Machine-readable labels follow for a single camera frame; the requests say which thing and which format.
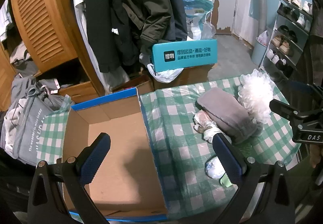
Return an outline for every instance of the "peeling paint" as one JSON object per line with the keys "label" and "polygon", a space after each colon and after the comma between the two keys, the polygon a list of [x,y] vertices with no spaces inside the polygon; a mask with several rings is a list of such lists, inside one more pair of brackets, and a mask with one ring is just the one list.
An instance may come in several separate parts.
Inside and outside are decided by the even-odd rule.
{"label": "peeling paint", "polygon": [[217,27],[218,21],[219,21],[219,6],[220,6],[219,0],[214,0],[211,24],[214,25],[214,27],[216,29],[216,34],[231,35],[231,28],[230,27],[225,27],[224,29],[222,29],[222,28],[218,29],[218,27]]}

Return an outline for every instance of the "metal screw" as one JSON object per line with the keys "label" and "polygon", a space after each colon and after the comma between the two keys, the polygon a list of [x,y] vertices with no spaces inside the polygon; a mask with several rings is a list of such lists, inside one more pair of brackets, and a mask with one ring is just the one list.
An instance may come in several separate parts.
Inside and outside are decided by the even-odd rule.
{"label": "metal screw", "polygon": [[278,164],[279,166],[285,166],[285,165],[284,165],[284,163],[283,163],[283,162],[281,162],[281,161],[277,161],[277,164]]}
{"label": "metal screw", "polygon": [[254,162],[256,161],[252,156],[247,158],[247,161],[251,164],[254,164]]}
{"label": "metal screw", "polygon": [[67,159],[67,163],[74,163],[75,162],[75,157],[73,156],[70,156],[68,159]]}
{"label": "metal screw", "polygon": [[38,163],[38,166],[40,166],[40,167],[42,167],[44,165],[45,165],[45,161],[43,161],[43,160]]}

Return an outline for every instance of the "teal box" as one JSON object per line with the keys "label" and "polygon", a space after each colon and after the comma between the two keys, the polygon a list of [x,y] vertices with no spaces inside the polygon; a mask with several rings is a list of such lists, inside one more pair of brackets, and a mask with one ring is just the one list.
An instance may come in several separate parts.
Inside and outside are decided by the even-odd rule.
{"label": "teal box", "polygon": [[217,40],[155,44],[152,47],[151,60],[155,67],[155,72],[215,64],[218,61]]}

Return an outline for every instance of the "shoe rack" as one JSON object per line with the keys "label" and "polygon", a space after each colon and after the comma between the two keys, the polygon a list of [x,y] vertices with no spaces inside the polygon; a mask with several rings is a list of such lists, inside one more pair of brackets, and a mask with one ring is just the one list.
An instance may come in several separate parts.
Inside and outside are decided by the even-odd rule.
{"label": "shoe rack", "polygon": [[[309,15],[308,13],[303,11],[302,9],[298,8],[297,6],[295,6],[294,4],[292,4],[286,0],[279,0],[278,8],[281,6],[281,4],[291,8],[296,13],[297,19],[299,17],[299,14],[302,14],[302,15],[304,15],[305,21],[309,20],[310,23],[312,23],[312,20],[313,20],[312,15]],[[261,62],[260,68],[265,70],[269,75],[272,75],[273,77],[275,77],[277,74],[279,74],[280,79],[278,79],[277,81],[281,81],[282,79],[288,80],[290,75],[288,76],[288,74],[286,75],[286,72],[283,72],[282,70],[278,69],[277,66],[270,59],[268,59],[267,52],[269,49],[275,50],[279,56],[279,59],[285,59],[286,64],[288,66],[291,66],[294,70],[297,71],[297,68],[296,68],[297,62],[298,62],[301,54],[303,53],[303,48],[304,48],[305,43],[308,39],[308,33],[303,28],[301,28],[300,26],[298,26],[296,24],[297,19],[292,21],[289,18],[287,18],[286,16],[281,15],[279,13],[277,13],[277,15],[276,15],[274,29],[273,29],[272,35],[270,37],[270,42],[267,46],[266,53],[265,53],[263,60]],[[288,27],[289,30],[293,30],[295,32],[296,37],[297,37],[297,42],[292,41],[285,34],[281,33],[278,30],[278,28],[281,25],[285,25]],[[275,38],[277,35],[282,35],[284,37],[284,40],[286,40],[289,43],[291,53],[289,53],[288,55],[285,55],[283,53],[283,51],[280,49],[280,47],[275,46],[271,42],[273,40],[273,38]]]}

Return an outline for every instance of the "concrete floor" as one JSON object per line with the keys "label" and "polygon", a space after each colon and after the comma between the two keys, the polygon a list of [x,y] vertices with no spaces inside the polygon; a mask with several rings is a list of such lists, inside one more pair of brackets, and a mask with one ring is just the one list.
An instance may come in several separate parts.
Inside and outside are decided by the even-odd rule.
{"label": "concrete floor", "polygon": [[251,61],[251,50],[230,35],[216,35],[218,41],[218,65],[210,70],[209,81],[250,74],[257,68]]}

